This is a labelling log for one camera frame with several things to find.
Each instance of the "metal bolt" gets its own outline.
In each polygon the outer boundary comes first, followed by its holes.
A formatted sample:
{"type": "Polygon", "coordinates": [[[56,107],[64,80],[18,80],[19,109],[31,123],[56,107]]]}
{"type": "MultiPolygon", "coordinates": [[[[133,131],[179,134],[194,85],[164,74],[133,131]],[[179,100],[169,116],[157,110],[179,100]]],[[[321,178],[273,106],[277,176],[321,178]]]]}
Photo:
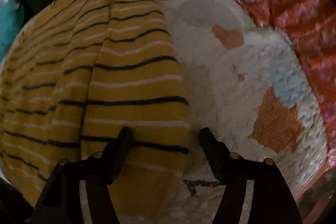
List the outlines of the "metal bolt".
{"type": "Polygon", "coordinates": [[[96,159],[100,159],[102,156],[103,156],[103,153],[102,153],[102,152],[95,152],[95,153],[93,154],[93,157],[96,158],[96,159]]]}
{"type": "Polygon", "coordinates": [[[274,160],[272,160],[272,159],[265,159],[265,163],[267,165],[273,165],[274,164],[274,160]]]}
{"type": "Polygon", "coordinates": [[[66,165],[68,162],[69,162],[68,159],[61,159],[61,160],[58,162],[58,164],[61,165],[61,166],[64,166],[64,165],[66,165]]]}
{"type": "Polygon", "coordinates": [[[240,157],[240,155],[236,152],[231,152],[230,153],[230,157],[233,158],[234,160],[238,159],[240,157]]]}

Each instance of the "yellow striped fabric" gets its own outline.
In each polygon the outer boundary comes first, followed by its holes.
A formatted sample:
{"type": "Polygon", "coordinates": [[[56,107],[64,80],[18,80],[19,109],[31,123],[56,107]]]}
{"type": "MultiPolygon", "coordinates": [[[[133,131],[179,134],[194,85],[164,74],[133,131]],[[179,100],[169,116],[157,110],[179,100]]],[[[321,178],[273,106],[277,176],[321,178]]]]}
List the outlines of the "yellow striped fabric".
{"type": "Polygon", "coordinates": [[[0,93],[4,171],[32,205],[58,160],[123,126],[137,146],[109,188],[117,213],[155,217],[179,183],[189,105],[156,0],[55,1],[18,38],[0,93]]]}

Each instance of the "yellow cloth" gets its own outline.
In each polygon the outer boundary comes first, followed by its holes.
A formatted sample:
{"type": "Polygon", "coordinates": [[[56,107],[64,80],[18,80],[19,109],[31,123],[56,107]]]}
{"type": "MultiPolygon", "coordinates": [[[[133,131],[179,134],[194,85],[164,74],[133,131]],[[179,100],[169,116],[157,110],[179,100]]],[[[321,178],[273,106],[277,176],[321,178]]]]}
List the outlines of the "yellow cloth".
{"type": "Polygon", "coordinates": [[[1,75],[4,171],[34,205],[54,166],[132,148],[109,188],[117,213],[155,217],[179,183],[189,106],[156,0],[57,0],[24,29],[1,75]]]}

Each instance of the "teal fabric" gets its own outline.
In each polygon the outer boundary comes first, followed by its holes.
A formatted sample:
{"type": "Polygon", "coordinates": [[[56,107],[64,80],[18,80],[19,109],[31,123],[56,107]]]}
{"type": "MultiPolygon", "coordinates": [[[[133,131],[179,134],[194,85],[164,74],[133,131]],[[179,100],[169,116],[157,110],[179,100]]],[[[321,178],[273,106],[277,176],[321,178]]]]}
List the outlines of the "teal fabric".
{"type": "Polygon", "coordinates": [[[0,7],[0,62],[23,26],[25,9],[21,4],[9,1],[0,7]]]}

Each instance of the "light blue patch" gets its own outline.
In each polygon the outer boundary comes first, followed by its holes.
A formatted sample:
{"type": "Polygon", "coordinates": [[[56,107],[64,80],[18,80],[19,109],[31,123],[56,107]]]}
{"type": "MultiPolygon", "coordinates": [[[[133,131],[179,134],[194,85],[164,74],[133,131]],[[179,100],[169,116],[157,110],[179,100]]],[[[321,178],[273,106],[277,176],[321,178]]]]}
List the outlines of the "light blue patch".
{"type": "Polygon", "coordinates": [[[270,84],[273,86],[274,95],[281,103],[288,108],[300,103],[305,97],[304,73],[294,71],[294,66],[279,59],[272,60],[269,69],[270,84]]]}

